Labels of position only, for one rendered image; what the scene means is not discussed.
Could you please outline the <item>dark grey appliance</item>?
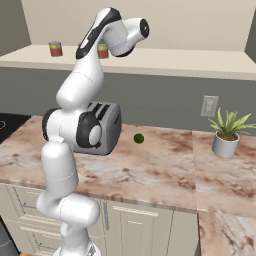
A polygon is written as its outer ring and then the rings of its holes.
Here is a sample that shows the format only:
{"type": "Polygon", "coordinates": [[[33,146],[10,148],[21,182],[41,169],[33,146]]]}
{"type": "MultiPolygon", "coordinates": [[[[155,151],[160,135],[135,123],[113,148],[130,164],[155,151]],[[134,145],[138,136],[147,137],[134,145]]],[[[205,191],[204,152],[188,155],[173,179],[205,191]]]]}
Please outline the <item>dark grey appliance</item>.
{"type": "Polygon", "coordinates": [[[8,230],[0,217],[0,256],[20,256],[15,243],[9,236],[8,230]]]}

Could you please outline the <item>grey wall outlet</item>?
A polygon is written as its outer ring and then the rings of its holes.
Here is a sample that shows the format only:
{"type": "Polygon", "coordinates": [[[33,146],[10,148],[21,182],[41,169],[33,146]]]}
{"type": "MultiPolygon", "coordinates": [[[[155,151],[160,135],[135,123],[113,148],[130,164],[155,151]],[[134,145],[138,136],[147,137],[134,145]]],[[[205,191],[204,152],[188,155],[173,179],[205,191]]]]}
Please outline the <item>grey wall outlet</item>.
{"type": "Polygon", "coordinates": [[[201,107],[202,117],[214,117],[218,104],[218,96],[203,96],[203,103],[201,107]]]}

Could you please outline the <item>silver toaster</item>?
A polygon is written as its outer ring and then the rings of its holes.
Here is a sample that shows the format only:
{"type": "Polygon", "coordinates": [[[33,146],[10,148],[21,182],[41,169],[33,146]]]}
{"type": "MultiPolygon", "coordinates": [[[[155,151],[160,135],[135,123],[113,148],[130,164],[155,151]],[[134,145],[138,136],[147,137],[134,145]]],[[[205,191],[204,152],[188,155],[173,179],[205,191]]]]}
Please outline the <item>silver toaster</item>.
{"type": "Polygon", "coordinates": [[[102,127],[99,143],[93,148],[74,147],[76,153],[108,155],[116,146],[122,128],[120,106],[116,103],[92,101],[88,110],[92,111],[102,127]]]}

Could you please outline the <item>beige narrow cupboard door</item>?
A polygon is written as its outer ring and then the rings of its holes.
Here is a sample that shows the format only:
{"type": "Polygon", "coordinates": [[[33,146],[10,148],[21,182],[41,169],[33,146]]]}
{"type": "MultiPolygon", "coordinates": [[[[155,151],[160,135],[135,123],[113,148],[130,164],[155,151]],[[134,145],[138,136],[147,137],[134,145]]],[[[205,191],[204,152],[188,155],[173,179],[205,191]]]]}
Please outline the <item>beige narrow cupboard door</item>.
{"type": "Polygon", "coordinates": [[[199,241],[196,213],[173,214],[168,256],[194,256],[199,241]]]}

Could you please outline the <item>beige drawer front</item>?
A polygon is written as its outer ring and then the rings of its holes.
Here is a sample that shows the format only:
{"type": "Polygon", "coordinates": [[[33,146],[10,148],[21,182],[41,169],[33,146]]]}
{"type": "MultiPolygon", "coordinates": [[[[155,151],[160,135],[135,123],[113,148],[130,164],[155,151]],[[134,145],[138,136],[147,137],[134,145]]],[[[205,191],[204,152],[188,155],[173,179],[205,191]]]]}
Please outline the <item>beige drawer front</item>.
{"type": "Polygon", "coordinates": [[[21,186],[9,186],[7,190],[20,216],[42,217],[36,207],[41,190],[21,186]]]}
{"type": "Polygon", "coordinates": [[[62,245],[58,221],[25,215],[18,219],[18,227],[25,232],[37,255],[52,256],[62,245]]]}

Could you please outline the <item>black hob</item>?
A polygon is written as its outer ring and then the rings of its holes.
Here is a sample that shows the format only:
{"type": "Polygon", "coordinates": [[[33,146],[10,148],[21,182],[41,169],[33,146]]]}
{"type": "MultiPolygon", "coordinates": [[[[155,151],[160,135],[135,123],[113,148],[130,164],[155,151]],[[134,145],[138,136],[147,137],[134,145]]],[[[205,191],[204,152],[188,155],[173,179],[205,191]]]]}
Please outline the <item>black hob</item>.
{"type": "Polygon", "coordinates": [[[0,113],[0,144],[30,118],[30,115],[0,113]]]}

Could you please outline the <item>red and yellow can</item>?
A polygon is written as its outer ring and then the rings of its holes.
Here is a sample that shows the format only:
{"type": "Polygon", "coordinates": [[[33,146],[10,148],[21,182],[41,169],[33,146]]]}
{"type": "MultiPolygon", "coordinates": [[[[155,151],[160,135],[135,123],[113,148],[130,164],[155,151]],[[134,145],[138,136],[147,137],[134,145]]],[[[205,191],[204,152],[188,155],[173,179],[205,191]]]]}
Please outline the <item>red and yellow can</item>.
{"type": "Polygon", "coordinates": [[[101,39],[98,43],[98,56],[100,59],[106,59],[109,57],[108,46],[104,39],[101,39]]]}
{"type": "Polygon", "coordinates": [[[49,43],[50,53],[52,57],[59,57],[63,55],[62,45],[59,41],[52,41],[49,43]]]}

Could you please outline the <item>beige open cabinet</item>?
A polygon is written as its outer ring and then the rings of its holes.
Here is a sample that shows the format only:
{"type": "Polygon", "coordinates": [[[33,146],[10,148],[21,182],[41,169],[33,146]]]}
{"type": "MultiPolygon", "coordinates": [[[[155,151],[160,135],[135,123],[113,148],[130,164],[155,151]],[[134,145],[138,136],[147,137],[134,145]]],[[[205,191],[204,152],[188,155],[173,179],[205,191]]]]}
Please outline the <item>beige open cabinet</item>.
{"type": "Polygon", "coordinates": [[[245,52],[256,0],[21,0],[18,23],[28,42],[3,21],[0,39],[12,34],[18,49],[1,56],[0,66],[71,70],[78,43],[106,7],[150,26],[129,56],[101,61],[106,72],[256,80],[256,62],[245,52]],[[51,56],[52,41],[61,43],[62,56],[51,56]]]}

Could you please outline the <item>potted plant in white pot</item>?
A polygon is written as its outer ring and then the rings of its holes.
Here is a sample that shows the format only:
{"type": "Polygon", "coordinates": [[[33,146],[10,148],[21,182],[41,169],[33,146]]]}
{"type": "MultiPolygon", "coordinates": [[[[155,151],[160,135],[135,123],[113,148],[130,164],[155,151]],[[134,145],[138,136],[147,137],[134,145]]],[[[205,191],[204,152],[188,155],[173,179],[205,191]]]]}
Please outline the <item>potted plant in white pot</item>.
{"type": "Polygon", "coordinates": [[[222,158],[232,158],[236,152],[240,135],[248,135],[246,129],[256,129],[256,124],[247,124],[251,114],[240,118],[237,112],[226,112],[226,119],[222,118],[221,109],[217,111],[217,121],[209,119],[214,129],[212,152],[222,158]]]}

